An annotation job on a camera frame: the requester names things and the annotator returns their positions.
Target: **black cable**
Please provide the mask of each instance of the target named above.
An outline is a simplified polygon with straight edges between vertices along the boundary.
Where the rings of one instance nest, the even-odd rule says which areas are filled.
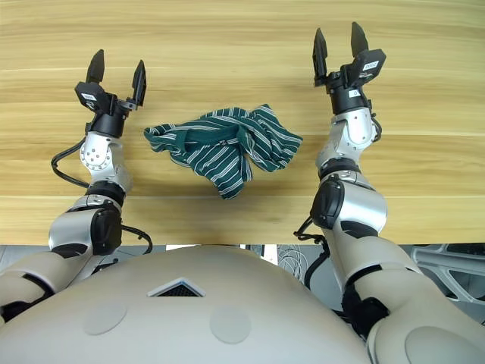
[[[132,234],[138,235],[138,240],[140,239],[145,239],[148,242],[148,247],[146,248],[145,252],[143,254],[149,254],[152,252],[153,249],[153,243],[151,237],[145,232],[141,231],[140,229],[137,229],[136,227],[131,227],[127,225],[121,225],[121,229],[124,231],[128,231]]]
[[[75,184],[79,187],[84,187],[84,188],[88,188],[89,187],[89,184],[87,182],[84,182],[84,181],[81,181],[81,180],[78,180],[74,177],[71,177],[61,171],[58,170],[58,162],[63,159],[63,158],[66,158],[68,155],[71,155],[73,154],[74,152],[76,152],[77,150],[81,149],[81,146],[83,145],[83,143],[86,141],[86,137],[82,138],[78,144],[75,144],[73,145],[72,147],[64,150],[63,152],[60,152],[56,155],[54,155],[54,157],[52,158],[51,160],[51,167],[52,167],[52,170],[54,171],[54,173],[56,173],[60,178],[62,178],[63,180],[66,180],[67,182],[71,182],[72,184]]]
[[[313,263],[306,270],[304,283],[309,290],[311,290],[310,288],[311,276],[314,274],[317,268],[320,267],[320,265],[322,265],[322,263],[327,260],[329,256],[330,256],[330,253],[328,252],[328,250],[324,249],[324,251],[320,253],[320,255],[318,256],[318,258],[316,258],[316,260],[314,260]]]
[[[308,217],[300,226],[300,228],[293,232],[293,235],[295,235],[298,240],[303,241],[303,240],[308,240],[308,239],[313,239],[315,244],[321,244],[323,248],[323,252],[320,253],[318,258],[310,264],[308,269],[305,272],[305,278],[304,278],[304,284],[305,286],[311,290],[310,288],[310,282],[311,282],[311,276],[314,274],[314,272],[320,267],[323,262],[325,262],[329,257],[330,257],[330,249],[328,247],[328,242],[327,239],[323,235],[317,235],[317,234],[305,234],[305,230],[311,225],[313,220],[311,217]],[[337,316],[339,316],[345,323],[350,324],[350,319],[349,317],[344,313],[344,311],[338,311],[336,309],[332,310],[333,313],[335,313]]]

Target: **ventilation grille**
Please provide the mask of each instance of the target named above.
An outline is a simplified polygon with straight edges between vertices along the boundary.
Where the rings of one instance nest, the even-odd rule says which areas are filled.
[[[204,297],[205,292],[186,278],[178,278],[172,282],[151,290],[148,297]]]
[[[157,297],[200,297],[197,293],[190,290],[190,288],[179,284],[178,286],[166,290],[163,293],[157,295]]]

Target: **wooden table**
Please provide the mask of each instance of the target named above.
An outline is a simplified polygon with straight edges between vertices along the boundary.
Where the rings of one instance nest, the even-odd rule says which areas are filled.
[[[73,88],[105,50],[103,87],[131,94],[143,58],[145,106],[124,131],[135,187],[124,221],[155,243],[295,243],[317,190],[314,159],[332,116],[314,89],[315,29],[329,68],[352,60],[351,21],[387,54],[365,87],[383,125],[363,171],[389,203],[383,236],[397,243],[485,240],[485,4],[481,0],[1,0],[0,244],[46,244],[52,220],[84,190],[54,176],[49,161],[83,135],[92,114]],[[153,153],[144,127],[207,111],[269,103],[304,137],[283,171],[222,201],[203,177]],[[79,160],[61,169],[87,180]],[[128,236],[125,243],[137,243]]]

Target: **green striped cloth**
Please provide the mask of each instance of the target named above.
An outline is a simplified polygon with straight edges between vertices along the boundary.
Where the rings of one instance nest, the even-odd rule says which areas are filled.
[[[168,150],[172,161],[211,180],[223,199],[235,197],[252,179],[245,155],[272,172],[285,168],[302,142],[268,105],[254,111],[225,108],[181,125],[148,127],[144,134],[155,152]]]

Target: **label sticker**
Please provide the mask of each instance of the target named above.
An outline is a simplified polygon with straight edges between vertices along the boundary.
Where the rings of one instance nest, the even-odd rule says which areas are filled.
[[[362,68],[363,71],[366,71],[366,70],[370,70],[371,68],[375,68],[377,67],[377,65],[379,64],[379,61],[375,61],[375,62],[371,62],[371,63],[367,63],[364,68]]]
[[[358,89],[351,89],[349,91],[349,97],[357,97],[357,96],[360,96],[361,93],[358,91]]]
[[[81,93],[81,96],[86,100],[98,101],[98,100],[96,100],[96,97],[94,97],[93,95],[90,95],[88,93]]]

